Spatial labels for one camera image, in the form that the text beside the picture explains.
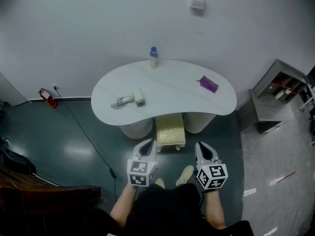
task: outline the table leg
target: table leg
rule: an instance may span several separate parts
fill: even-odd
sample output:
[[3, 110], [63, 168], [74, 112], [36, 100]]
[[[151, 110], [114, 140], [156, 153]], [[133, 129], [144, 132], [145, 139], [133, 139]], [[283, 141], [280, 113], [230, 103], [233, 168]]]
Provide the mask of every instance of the table leg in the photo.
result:
[[119, 126], [122, 132], [131, 139], [142, 139], [150, 133], [152, 129], [152, 118], [141, 120], [129, 125]]
[[186, 113], [184, 117], [184, 128], [191, 134], [201, 132], [216, 117], [208, 113]]

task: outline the glossy floor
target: glossy floor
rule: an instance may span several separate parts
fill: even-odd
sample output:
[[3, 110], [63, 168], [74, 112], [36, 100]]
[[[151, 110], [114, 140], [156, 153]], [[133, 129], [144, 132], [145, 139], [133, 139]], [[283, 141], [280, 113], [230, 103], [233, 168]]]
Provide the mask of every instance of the glossy floor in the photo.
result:
[[[308, 146], [309, 112], [298, 110], [299, 97], [291, 101], [295, 121], [259, 135], [255, 127], [241, 133], [245, 191], [243, 219], [255, 235], [303, 235], [315, 201], [315, 148]], [[276, 183], [283, 177], [295, 174]]]
[[[117, 175], [117, 194], [127, 183], [126, 163], [135, 145], [141, 141], [126, 137], [118, 127], [99, 121], [91, 103], [67, 102], [97, 150]], [[5, 108], [0, 124], [0, 135], [10, 140], [10, 148], [27, 157], [40, 176], [60, 185], [92, 184], [102, 187], [106, 202], [101, 206], [110, 211], [114, 204], [114, 182], [108, 167], [78, 127], [63, 102], [52, 109], [44, 102], [25, 103]], [[155, 127], [145, 138], [154, 138]], [[166, 188], [175, 188], [175, 182], [187, 165], [195, 166], [194, 144], [208, 143], [217, 150], [227, 165], [229, 178], [220, 191], [227, 225], [242, 218], [244, 166], [241, 137], [235, 113], [217, 116], [201, 133], [186, 134], [186, 147], [180, 152], [163, 148], [158, 154], [157, 177]]]

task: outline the small stool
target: small stool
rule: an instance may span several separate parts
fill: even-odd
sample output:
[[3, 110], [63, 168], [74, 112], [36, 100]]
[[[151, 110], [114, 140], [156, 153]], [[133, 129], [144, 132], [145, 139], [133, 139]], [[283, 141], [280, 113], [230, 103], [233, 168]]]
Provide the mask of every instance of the small stool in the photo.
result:
[[176, 150], [185, 147], [185, 130], [182, 113], [156, 117], [157, 152], [163, 146], [176, 145]]

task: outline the sneaker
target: sneaker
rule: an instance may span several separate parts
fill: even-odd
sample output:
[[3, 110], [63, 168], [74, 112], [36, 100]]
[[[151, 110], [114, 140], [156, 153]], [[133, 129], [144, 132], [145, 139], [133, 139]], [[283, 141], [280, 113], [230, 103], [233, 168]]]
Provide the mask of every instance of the sneaker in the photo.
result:
[[183, 170], [181, 177], [176, 181], [176, 186], [187, 183], [187, 181], [191, 178], [193, 174], [193, 170], [194, 170], [193, 165], [188, 165]]
[[161, 186], [163, 189], [165, 189], [165, 184], [164, 184], [164, 181], [162, 179], [158, 178], [156, 180], [156, 184]]

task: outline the fire extinguisher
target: fire extinguisher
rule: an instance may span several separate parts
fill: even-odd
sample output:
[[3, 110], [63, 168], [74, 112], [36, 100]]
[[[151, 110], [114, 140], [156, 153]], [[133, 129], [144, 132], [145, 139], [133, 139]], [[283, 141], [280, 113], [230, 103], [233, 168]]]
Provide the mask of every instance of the fire extinguisher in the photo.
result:
[[41, 88], [38, 93], [40, 97], [42, 97], [52, 108], [56, 108], [58, 106], [57, 101], [45, 89]]

